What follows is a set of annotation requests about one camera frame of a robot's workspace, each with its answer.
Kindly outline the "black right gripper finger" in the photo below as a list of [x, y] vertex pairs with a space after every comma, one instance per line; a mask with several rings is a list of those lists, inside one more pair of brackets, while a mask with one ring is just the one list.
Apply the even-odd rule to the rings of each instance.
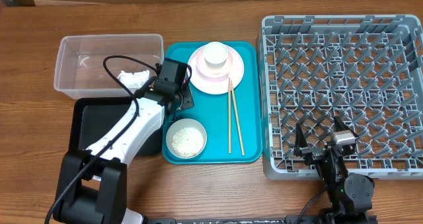
[[336, 132], [341, 132], [341, 131], [350, 131], [355, 138], [359, 138], [359, 136], [352, 130], [350, 129], [341, 119], [339, 116], [334, 116], [334, 128], [336, 130]]
[[303, 151], [308, 148], [306, 138], [303, 134], [301, 126], [299, 123], [295, 125], [295, 145], [294, 145], [294, 155], [298, 157], [303, 156]]

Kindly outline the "white napkin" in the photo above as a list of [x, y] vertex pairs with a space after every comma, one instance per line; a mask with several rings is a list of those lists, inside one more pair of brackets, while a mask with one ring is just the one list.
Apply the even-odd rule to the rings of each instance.
[[140, 71], [135, 73], [121, 71], [118, 80], [129, 89], [141, 88], [150, 78], [150, 72]]

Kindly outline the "grey bowl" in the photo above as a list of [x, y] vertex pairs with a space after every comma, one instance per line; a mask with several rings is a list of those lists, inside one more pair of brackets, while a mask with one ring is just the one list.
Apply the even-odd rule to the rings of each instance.
[[204, 126], [191, 118], [175, 121], [166, 132], [167, 149], [179, 159], [193, 159], [206, 147], [208, 136]]

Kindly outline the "pile of rice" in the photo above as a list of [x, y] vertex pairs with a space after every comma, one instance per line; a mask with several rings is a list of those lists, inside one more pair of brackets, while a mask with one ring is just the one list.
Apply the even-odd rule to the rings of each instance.
[[204, 148], [204, 137], [196, 128], [182, 128], [173, 135], [171, 145], [177, 156], [192, 158]]

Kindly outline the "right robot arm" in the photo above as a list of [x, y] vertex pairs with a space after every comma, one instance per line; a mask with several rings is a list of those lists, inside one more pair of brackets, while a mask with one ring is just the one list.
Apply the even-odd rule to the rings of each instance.
[[307, 208], [320, 196], [315, 195], [301, 210], [298, 223], [372, 224], [376, 216], [368, 215], [372, 208], [375, 182], [363, 174], [350, 174], [344, 157], [355, 153], [359, 136], [338, 116], [334, 117], [335, 132], [325, 147], [310, 148], [300, 124], [295, 127], [294, 155], [302, 157], [306, 165], [313, 165], [323, 179], [330, 207], [321, 209], [318, 215], [304, 217]]

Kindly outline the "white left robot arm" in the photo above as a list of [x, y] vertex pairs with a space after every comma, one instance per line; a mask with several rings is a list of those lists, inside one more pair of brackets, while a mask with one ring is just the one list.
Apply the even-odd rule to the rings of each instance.
[[105, 135], [85, 150], [70, 149], [45, 222], [143, 223], [127, 208], [128, 166], [165, 119], [192, 100], [189, 82], [150, 78], [129, 93], [130, 107]]

